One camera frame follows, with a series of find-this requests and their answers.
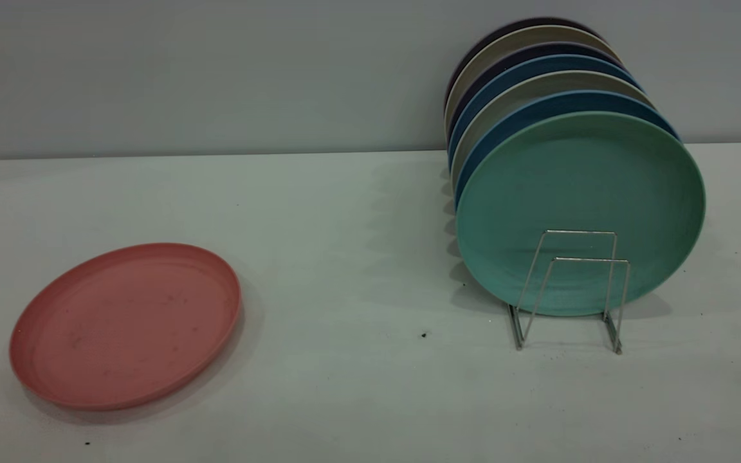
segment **dish rack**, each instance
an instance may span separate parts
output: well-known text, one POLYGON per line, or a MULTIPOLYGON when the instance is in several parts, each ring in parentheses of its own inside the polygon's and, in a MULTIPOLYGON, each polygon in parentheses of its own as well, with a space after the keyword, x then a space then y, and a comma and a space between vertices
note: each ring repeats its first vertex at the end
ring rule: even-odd
POLYGON ((601 320, 605 323, 608 328, 608 334, 611 338, 611 349, 617 355, 623 353, 623 345, 619 339, 619 333, 621 324, 623 323, 623 309, 625 308, 625 301, 627 297, 627 285, 628 279, 630 278, 630 262, 627 259, 617 259, 617 240, 618 235, 615 231, 589 231, 589 230, 545 230, 541 237, 539 237, 539 244, 536 246, 536 252, 533 254, 533 260, 530 264, 530 269, 527 270, 527 278, 522 293, 520 293, 520 299, 516 305, 508 305, 508 314, 511 316, 511 327, 514 331, 514 338, 517 341, 517 350, 522 350, 527 343, 527 335, 530 333, 530 327, 533 323, 533 319, 536 317, 537 310, 539 308, 539 302, 542 301, 542 296, 545 293, 545 286, 547 285, 548 278, 551 276, 553 270, 553 264, 556 262, 583 262, 585 264, 610 264, 608 271, 608 289, 605 293, 605 310, 601 314, 601 320), (539 250, 545 242, 545 237, 548 235, 608 235, 612 237, 612 248, 611 257, 606 258, 593 258, 593 257, 568 257, 568 256, 556 256, 551 259, 547 265, 547 271, 545 272, 545 278, 542 280, 542 285, 539 287, 539 293, 536 296, 536 302, 533 303, 533 311, 530 313, 530 317, 527 320, 526 328, 523 330, 520 322, 520 309, 522 308, 522 300, 524 295, 527 293, 527 287, 530 284, 530 277, 533 274, 533 269, 536 267, 537 258, 539 257, 539 250), (614 324, 614 319, 611 317, 611 283, 614 281, 614 264, 622 264, 625 266, 625 282, 623 284, 623 296, 619 303, 617 323, 614 324))

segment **table surface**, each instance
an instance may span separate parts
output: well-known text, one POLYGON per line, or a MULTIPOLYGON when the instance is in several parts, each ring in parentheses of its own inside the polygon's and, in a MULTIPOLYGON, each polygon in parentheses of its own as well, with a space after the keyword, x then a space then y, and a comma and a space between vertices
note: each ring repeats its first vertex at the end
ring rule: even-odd
POLYGON ((515 349, 459 258, 442 152, 0 161, 0 461, 741 461, 741 143, 689 146, 708 216, 633 302, 515 349), (244 317, 181 392, 80 413, 8 339, 75 264, 151 241, 238 272, 244 317))

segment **gray wall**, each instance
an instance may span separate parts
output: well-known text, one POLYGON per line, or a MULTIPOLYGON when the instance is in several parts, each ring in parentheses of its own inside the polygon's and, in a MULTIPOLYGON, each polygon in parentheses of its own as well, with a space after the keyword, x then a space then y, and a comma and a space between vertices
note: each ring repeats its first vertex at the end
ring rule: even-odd
POLYGON ((457 60, 530 15, 603 34, 687 141, 741 141, 741 2, 0 0, 0 156, 437 149, 457 60))

